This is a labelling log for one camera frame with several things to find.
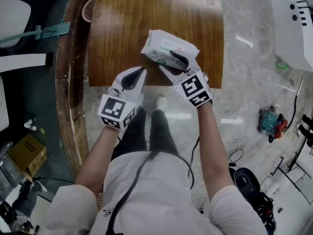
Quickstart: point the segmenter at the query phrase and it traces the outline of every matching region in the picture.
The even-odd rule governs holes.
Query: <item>black cable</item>
[[[298,133],[296,133],[296,134],[297,134],[297,137],[298,137],[302,142],[305,140],[305,138],[304,138],[304,139],[301,139]]]
[[[149,160],[153,160],[158,154],[159,154],[159,152],[151,152],[149,154],[149,156],[145,159],[145,161],[138,168],[138,170],[136,172],[136,177],[135,177],[131,187],[127,190],[127,192],[120,199],[120,201],[118,201],[118,203],[116,204],[116,206],[115,206],[115,208],[113,210],[113,213],[112,213],[111,218],[109,220],[109,224],[108,224],[108,229],[107,229],[106,235],[114,235],[115,234],[115,232],[114,232],[114,223],[115,223],[115,219],[116,219],[117,214],[119,213],[119,211],[121,210],[123,205],[126,203],[127,199],[129,198],[129,196],[131,195],[133,189],[135,188],[135,186],[136,186],[136,184],[138,182],[139,176],[141,174],[141,171],[142,171],[144,165],[146,164],[146,162],[149,161]],[[187,162],[186,159],[184,159],[180,155],[178,155],[178,154],[173,154],[173,155],[178,157],[178,158],[180,158],[181,160],[183,160],[186,163],[186,165],[188,165],[189,171],[191,171],[191,176],[192,176],[192,185],[190,187],[190,189],[191,189],[194,186],[195,177],[194,177],[194,173],[193,173],[193,171],[191,169],[190,164]]]
[[[194,172],[191,169],[191,165],[187,162],[187,160],[185,158],[181,157],[180,155],[175,155],[175,156],[180,158],[181,160],[183,160],[189,168],[188,172],[191,172],[191,178],[192,178],[192,183],[191,183],[191,187],[190,187],[190,189],[191,189],[195,184],[195,176],[194,176]]]
[[[293,115],[292,115],[292,118],[291,118],[291,121],[287,127],[287,130],[285,131],[285,133],[288,131],[289,127],[291,126],[292,122],[293,122],[293,119],[294,119],[294,116],[295,116],[295,112],[297,110],[297,98],[298,98],[298,95],[295,96],[294,98],[294,110],[293,110]]]
[[[196,142],[194,148],[192,149],[191,160],[190,160],[190,168],[189,168],[189,171],[188,171],[188,178],[189,178],[189,174],[190,174],[190,172],[191,172],[192,162],[194,161],[195,149],[197,148],[197,145],[198,145],[199,141],[200,141],[200,136],[198,137],[197,142]]]
[[[237,149],[236,151],[234,151],[232,154],[230,154],[230,156],[229,156],[229,161],[231,161],[232,163],[235,163],[235,162],[238,162],[242,157],[243,157],[243,155],[244,155],[244,153],[245,153],[245,151],[244,150],[242,150],[242,154],[241,154],[241,156],[240,156],[240,158],[239,159],[237,159],[236,161],[232,161],[231,160],[231,157],[235,154],[235,153],[237,153],[237,151],[239,151],[239,150],[242,150],[241,148],[239,148],[239,149]]]
[[[68,180],[60,179],[60,178],[42,178],[42,177],[33,178],[33,180],[39,180],[39,179],[52,179],[52,180],[64,181],[64,182],[68,182],[68,183],[71,183],[71,184],[75,184],[72,181],[68,181]]]
[[[119,145],[119,143],[121,143],[121,139],[119,138],[119,136],[117,136],[117,139],[118,139],[118,144],[116,145],[116,146],[118,146]]]

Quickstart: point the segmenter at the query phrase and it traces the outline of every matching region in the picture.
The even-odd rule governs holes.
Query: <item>marble floor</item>
[[[294,126],[303,114],[312,115],[313,73],[276,68],[274,19],[270,0],[222,1],[224,72],[222,88],[211,90],[214,95],[214,113],[228,155],[238,147],[243,149],[244,155],[238,161],[238,166],[251,169],[262,182],[279,163],[280,156],[285,157],[287,164],[300,148],[302,141],[295,134]],[[237,36],[247,39],[253,45],[238,41]],[[259,109],[275,105],[277,112],[290,121],[301,77],[304,77],[304,82],[298,97],[293,125],[283,138],[269,144],[268,137],[257,131]],[[84,106],[89,148],[93,146],[103,128],[97,110],[106,89],[89,87],[86,79]],[[151,125],[150,113],[154,109],[157,96],[163,94],[168,98],[168,109],[165,113],[174,141],[180,154],[190,161],[192,148],[199,136],[196,109],[170,87],[145,87],[143,92],[143,107],[149,113],[146,121],[147,140]],[[225,123],[225,119],[235,119],[236,123]],[[195,174],[192,202],[200,208],[207,199],[207,194],[201,175],[198,147],[192,168]]]

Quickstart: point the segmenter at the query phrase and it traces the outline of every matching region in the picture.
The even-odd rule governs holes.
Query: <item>metal stand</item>
[[[310,202],[310,201],[306,198],[306,196],[303,194],[303,192],[300,190],[300,188],[296,185],[296,183],[297,183],[305,174],[307,174],[308,177],[311,178],[311,179],[312,179],[312,177],[305,171],[305,169],[303,169],[299,164],[297,164],[297,162],[294,162],[294,163],[304,172],[304,175],[303,175],[300,179],[298,179],[296,182],[292,181],[292,179],[287,175],[287,173],[289,173],[289,172],[292,171],[292,170],[289,170],[287,173],[285,173],[285,172],[280,168],[280,165],[282,164],[282,162],[283,162],[283,160],[284,160],[284,157],[280,157],[280,158],[281,158],[281,161],[280,161],[279,165],[278,165],[277,168],[274,170],[274,172],[271,172],[270,174],[271,174],[272,176],[274,176],[274,174],[276,173],[276,171],[277,171],[277,170],[280,170],[280,171],[289,179],[289,181],[294,185],[294,187],[296,187],[296,189],[304,196],[304,198],[307,200],[307,202],[311,205],[311,204],[313,203],[313,201]]]

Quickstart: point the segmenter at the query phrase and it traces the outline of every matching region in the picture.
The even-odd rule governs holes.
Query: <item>white cabinet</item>
[[[313,24],[304,0],[271,0],[275,54],[291,67],[313,71]]]

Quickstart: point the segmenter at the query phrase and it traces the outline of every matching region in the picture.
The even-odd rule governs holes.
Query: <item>wet wipes package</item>
[[[149,30],[149,37],[141,53],[153,61],[179,70],[186,70],[186,65],[173,57],[170,50],[183,50],[197,57],[199,50],[191,43],[163,30]]]

